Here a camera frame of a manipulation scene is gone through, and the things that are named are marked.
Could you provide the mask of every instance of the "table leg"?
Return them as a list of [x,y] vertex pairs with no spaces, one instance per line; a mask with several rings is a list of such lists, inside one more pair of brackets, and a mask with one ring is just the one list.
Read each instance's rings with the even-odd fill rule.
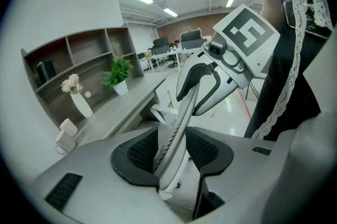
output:
[[153,65],[152,65],[152,61],[151,59],[147,59],[149,65],[150,65],[150,69],[152,70],[152,73],[154,73],[154,69],[153,69]]
[[180,68],[179,53],[177,53],[175,56],[177,57],[178,70],[180,71],[181,68]]

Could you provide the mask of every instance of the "white pot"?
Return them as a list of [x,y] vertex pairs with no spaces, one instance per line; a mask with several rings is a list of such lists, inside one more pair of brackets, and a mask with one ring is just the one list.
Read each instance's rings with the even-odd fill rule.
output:
[[117,85],[113,86],[118,95],[125,95],[127,93],[127,85],[125,80]]
[[70,94],[72,97],[76,107],[83,114],[84,117],[89,118],[93,115],[93,111],[91,110],[89,104],[85,101],[80,93]]

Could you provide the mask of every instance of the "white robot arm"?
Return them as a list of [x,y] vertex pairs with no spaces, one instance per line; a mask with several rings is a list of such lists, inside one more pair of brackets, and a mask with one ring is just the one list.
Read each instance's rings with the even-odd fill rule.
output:
[[214,76],[216,84],[195,106],[196,116],[217,105],[237,87],[247,87],[262,71],[280,38],[270,23],[245,5],[213,28],[215,35],[186,61],[177,83],[176,97],[181,101],[202,76]]

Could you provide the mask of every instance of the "computer monitor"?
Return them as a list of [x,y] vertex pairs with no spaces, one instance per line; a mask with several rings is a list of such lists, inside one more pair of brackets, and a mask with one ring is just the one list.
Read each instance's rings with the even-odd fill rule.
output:
[[181,34],[181,42],[201,39],[200,30],[193,30]]
[[159,47],[164,47],[169,44],[169,40],[167,37],[161,37],[157,38],[156,40],[153,41],[154,48],[159,48]]

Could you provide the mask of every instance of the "office desk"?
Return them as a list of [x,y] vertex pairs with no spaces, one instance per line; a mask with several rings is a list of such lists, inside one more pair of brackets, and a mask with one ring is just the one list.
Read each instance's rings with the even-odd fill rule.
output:
[[142,58],[140,59],[141,60],[147,60],[148,61],[148,64],[150,65],[150,69],[152,70],[152,72],[154,73],[154,69],[153,69],[153,65],[152,65],[152,62],[151,62],[151,59],[159,59],[159,58],[163,58],[163,57],[166,57],[166,56],[169,56],[169,55],[175,55],[176,56],[176,59],[177,59],[177,64],[178,64],[178,69],[180,71],[181,69],[181,66],[180,66],[180,59],[179,59],[179,54],[186,54],[186,53],[195,53],[197,52],[198,50],[200,50],[200,48],[193,48],[193,49],[187,49],[187,50],[183,50],[183,49],[178,49],[178,50],[175,50],[175,51],[171,51],[169,53],[163,53],[163,54],[158,54],[158,55],[152,55],[150,58]]
[[97,105],[94,114],[79,124],[77,147],[129,131],[136,116],[151,100],[156,100],[155,90],[168,75],[161,72],[132,79],[127,85],[128,93],[114,95]]

